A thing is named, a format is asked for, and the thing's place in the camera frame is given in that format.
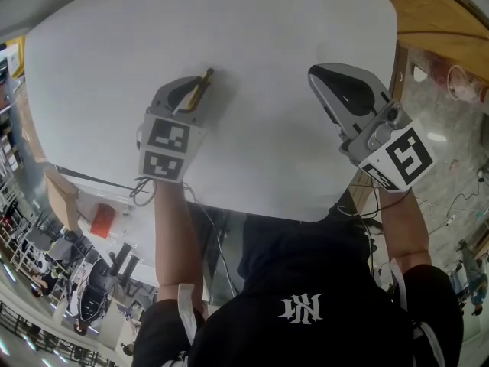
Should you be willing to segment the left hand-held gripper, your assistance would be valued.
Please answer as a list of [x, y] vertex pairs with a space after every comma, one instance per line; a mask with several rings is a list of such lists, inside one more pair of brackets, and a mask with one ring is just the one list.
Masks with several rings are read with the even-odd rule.
[[211, 76], [186, 76], [163, 85], [138, 127], [138, 173], [172, 183], [183, 181], [206, 134]]

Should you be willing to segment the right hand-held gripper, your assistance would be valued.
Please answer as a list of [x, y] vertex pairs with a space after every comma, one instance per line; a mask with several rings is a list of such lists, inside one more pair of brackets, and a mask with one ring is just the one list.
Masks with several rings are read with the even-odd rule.
[[322, 63], [309, 68], [308, 81], [338, 128], [340, 152], [386, 191], [408, 191], [435, 165], [419, 120], [408, 116], [372, 72]]

